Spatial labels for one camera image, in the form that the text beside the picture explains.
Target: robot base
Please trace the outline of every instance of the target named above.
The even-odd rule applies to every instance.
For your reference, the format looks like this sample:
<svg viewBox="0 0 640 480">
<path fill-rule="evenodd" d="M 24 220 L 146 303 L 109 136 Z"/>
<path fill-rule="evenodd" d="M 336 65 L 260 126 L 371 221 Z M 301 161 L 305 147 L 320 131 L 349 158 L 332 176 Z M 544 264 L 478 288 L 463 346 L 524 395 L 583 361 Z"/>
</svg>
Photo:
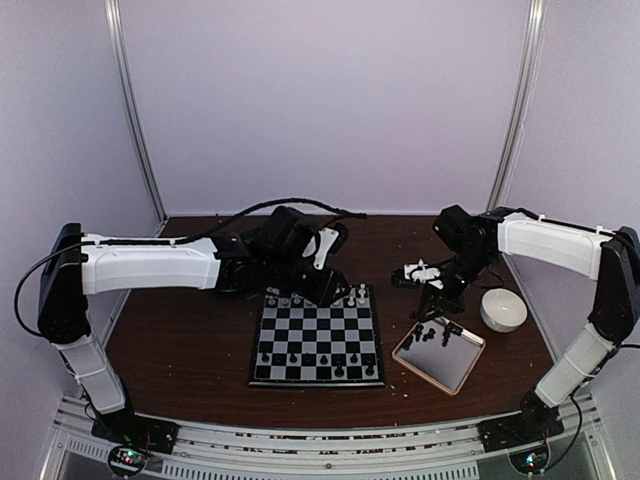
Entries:
<svg viewBox="0 0 640 480">
<path fill-rule="evenodd" d="M 170 455 L 173 452 L 173 446 L 176 443 L 178 436 L 178 425 L 166 420 L 157 420 L 155 418 L 135 416 L 137 425 L 141 430 L 149 432 L 150 447 L 149 450 L 157 453 L 165 453 Z M 121 440 L 114 438 L 114 436 L 105 429 L 100 422 L 94 422 L 91 429 L 91 435 L 97 438 L 102 438 L 110 442 L 121 442 Z M 147 451 L 147 437 L 140 437 L 139 440 L 134 440 L 130 447 L 133 447 L 140 452 Z"/>
<path fill-rule="evenodd" d="M 522 438 L 517 433 L 521 425 L 520 413 L 480 422 L 478 424 L 478 432 L 480 433 L 480 440 L 484 446 L 484 451 L 490 453 L 496 450 L 515 448 L 543 438 L 542 433 L 540 438 Z M 550 421 L 547 427 L 547 436 L 549 438 L 564 432 L 564 425 L 562 425 L 560 420 Z"/>
</svg>

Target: wooden table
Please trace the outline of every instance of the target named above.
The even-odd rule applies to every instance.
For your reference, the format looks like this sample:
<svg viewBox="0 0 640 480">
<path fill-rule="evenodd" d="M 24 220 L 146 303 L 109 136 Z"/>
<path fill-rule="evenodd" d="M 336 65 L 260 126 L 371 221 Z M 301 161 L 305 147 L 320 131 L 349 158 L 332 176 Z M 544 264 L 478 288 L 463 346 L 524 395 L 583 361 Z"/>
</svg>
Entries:
<svg viewBox="0 0 640 480">
<path fill-rule="evenodd" d="M 467 309 L 452 316 L 484 337 L 487 347 L 462 391 L 449 397 L 391 359 L 412 326 L 419 291 L 391 287 L 390 272 L 418 258 L 451 255 L 431 230 L 434 217 L 371 217 L 347 223 L 351 236 L 329 264 L 354 285 L 374 285 L 386 388 L 249 388 L 249 366 L 260 296 L 189 289 L 131 293 L 107 352 L 139 412 L 227 425 L 353 428 L 411 425 L 496 414 L 518 408 L 522 395 L 552 361 L 531 317 L 517 331 L 489 330 L 480 318 L 483 290 L 468 288 Z M 216 218 L 174 218 L 165 236 L 196 233 Z M 263 218 L 242 219 L 236 231 Z M 518 292 L 504 264 L 496 268 L 506 288 Z M 488 274 L 482 283 L 495 283 Z"/>
</svg>

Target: white robotic arm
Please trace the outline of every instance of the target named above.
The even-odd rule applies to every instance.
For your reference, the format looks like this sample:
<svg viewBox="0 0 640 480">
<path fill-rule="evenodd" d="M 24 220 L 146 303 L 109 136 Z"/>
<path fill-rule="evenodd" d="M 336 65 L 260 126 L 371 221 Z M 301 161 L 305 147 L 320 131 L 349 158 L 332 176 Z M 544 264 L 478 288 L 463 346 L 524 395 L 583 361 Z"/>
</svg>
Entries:
<svg viewBox="0 0 640 480">
<path fill-rule="evenodd" d="M 553 421 L 557 406 L 600 367 L 640 316 L 640 244 L 634 230 L 584 228 L 526 210 L 499 208 L 471 217 L 458 206 L 442 211 L 434 230 L 456 256 L 442 267 L 424 262 L 394 272 L 398 286 L 420 283 L 421 321 L 464 309 L 462 293 L 500 254 L 534 258 L 598 282 L 589 323 L 522 402 L 518 436 L 530 438 Z"/>
<path fill-rule="evenodd" d="M 163 439 L 175 438 L 177 427 L 149 425 L 135 415 L 92 331 L 86 296 L 137 288 L 228 292 L 269 286 L 327 306 L 350 289 L 340 272 L 326 266 L 327 256 L 347 237 L 342 224 L 318 229 L 289 207 L 278 207 L 264 225 L 242 234 L 110 238 L 83 234 L 79 224 L 68 224 L 42 274 L 38 326 L 89 396 L 102 427 L 94 434 L 134 446 L 145 445 L 151 435 L 152 449 L 169 451 L 172 443 Z"/>
</svg>

